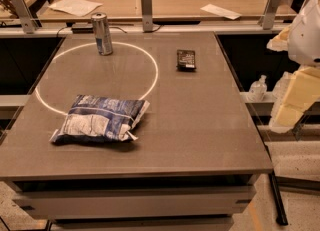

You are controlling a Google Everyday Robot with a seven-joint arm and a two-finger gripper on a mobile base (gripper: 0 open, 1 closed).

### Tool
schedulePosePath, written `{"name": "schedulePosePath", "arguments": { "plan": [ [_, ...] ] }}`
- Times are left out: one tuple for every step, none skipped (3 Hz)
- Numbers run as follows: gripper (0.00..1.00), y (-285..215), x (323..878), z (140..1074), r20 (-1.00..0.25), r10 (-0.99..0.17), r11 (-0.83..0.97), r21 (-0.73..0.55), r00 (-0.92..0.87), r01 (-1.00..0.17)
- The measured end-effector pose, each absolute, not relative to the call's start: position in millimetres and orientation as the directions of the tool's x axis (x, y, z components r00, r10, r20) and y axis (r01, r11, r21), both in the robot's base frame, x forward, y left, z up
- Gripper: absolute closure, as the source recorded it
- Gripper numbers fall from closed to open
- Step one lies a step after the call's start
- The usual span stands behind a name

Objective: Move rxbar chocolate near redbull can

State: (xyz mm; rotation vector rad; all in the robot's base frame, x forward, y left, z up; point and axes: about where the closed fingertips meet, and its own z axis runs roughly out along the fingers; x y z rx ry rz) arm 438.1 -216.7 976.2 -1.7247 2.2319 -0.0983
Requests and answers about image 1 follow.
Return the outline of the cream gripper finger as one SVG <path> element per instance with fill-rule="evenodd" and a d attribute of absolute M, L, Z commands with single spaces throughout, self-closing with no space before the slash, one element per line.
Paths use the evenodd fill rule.
<path fill-rule="evenodd" d="M 285 27 L 278 35 L 269 40 L 267 43 L 267 48 L 276 52 L 287 51 L 289 32 L 290 27 Z"/>
<path fill-rule="evenodd" d="M 271 111 L 269 129 L 286 133 L 303 114 L 320 99 L 320 69 L 302 66 L 291 74 L 286 92 L 276 98 Z"/>

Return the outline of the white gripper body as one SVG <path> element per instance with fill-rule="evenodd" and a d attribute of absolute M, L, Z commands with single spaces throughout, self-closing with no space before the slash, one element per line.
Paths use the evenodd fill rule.
<path fill-rule="evenodd" d="M 288 56 L 301 65 L 320 65 L 320 0 L 310 0 L 290 25 Z"/>

